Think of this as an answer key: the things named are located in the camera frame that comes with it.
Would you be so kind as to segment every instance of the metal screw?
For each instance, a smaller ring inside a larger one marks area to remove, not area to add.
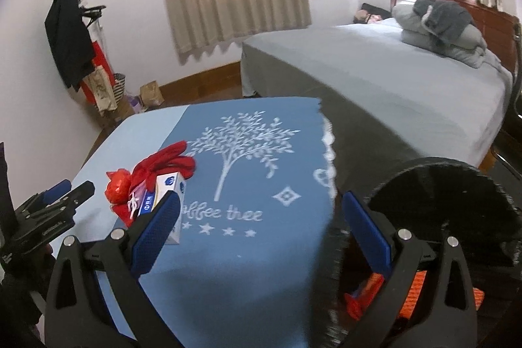
[[[450,236],[450,237],[448,238],[448,244],[449,244],[450,246],[452,246],[453,248],[456,248],[456,247],[458,246],[458,239],[455,238],[454,236]]]
[[[75,241],[76,239],[74,238],[74,236],[66,236],[66,238],[64,239],[64,245],[71,246],[74,244]]]
[[[408,229],[401,229],[397,234],[402,240],[410,240],[412,236]]]
[[[123,229],[114,229],[111,232],[111,238],[114,240],[120,240],[125,236],[125,231]]]

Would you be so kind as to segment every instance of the red bag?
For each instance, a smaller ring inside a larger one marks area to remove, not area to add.
[[[111,180],[105,190],[105,197],[111,204],[125,204],[129,200],[129,189],[131,188],[131,173],[129,170],[120,168],[116,172],[107,172]]]

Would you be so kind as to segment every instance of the star print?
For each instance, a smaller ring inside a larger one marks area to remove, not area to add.
[[[212,229],[215,229],[215,227],[212,227],[210,224],[205,224],[204,226],[202,225],[199,225],[199,227],[201,227],[201,232],[200,233],[205,233],[206,235],[210,235],[210,231]]]

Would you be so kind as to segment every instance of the gray bed cover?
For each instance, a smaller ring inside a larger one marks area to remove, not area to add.
[[[320,98],[341,191],[367,193],[426,156],[478,166],[502,125],[511,74],[406,45],[400,34],[352,24],[253,36],[243,44],[243,95]]]

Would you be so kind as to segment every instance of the wooden floor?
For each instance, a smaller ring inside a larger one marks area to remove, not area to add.
[[[163,105],[161,105],[160,108],[168,108],[168,107],[174,107],[179,106],[182,104],[179,104],[176,102],[174,97],[169,96],[169,94],[164,94],[165,102]],[[191,104],[201,104],[203,102],[214,102],[217,100],[229,100],[229,99],[241,99],[242,93],[241,93],[241,85],[237,85],[234,87],[230,87],[228,89],[224,89],[221,91],[217,91],[216,93],[212,93],[211,95],[202,96],[199,99],[192,101]],[[98,138],[96,139],[95,144],[93,145],[92,149],[89,152],[89,155],[85,159],[84,164],[89,160],[89,158],[96,152],[96,150],[100,147],[100,145],[107,139],[108,133],[106,131],[102,131]]]

